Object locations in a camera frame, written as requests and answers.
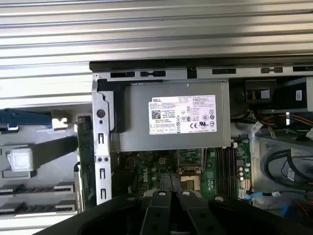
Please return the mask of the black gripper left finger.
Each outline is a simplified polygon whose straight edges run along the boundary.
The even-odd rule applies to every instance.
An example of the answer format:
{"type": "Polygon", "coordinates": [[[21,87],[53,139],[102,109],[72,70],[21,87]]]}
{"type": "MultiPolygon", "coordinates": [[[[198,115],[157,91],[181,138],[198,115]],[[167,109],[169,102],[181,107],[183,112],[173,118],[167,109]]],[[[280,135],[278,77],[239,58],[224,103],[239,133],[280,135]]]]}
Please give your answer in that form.
{"type": "Polygon", "coordinates": [[[154,190],[148,197],[124,194],[52,225],[40,235],[167,235],[172,195],[154,190]]]}

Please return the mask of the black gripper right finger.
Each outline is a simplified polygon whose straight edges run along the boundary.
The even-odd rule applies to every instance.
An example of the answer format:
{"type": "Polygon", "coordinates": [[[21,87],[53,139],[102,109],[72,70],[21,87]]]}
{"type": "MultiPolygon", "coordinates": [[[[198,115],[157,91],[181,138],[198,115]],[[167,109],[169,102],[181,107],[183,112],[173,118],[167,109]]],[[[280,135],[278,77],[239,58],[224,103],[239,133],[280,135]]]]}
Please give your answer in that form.
{"type": "Polygon", "coordinates": [[[206,201],[195,191],[178,193],[195,235],[311,235],[312,228],[243,201],[218,196],[206,201]]]}

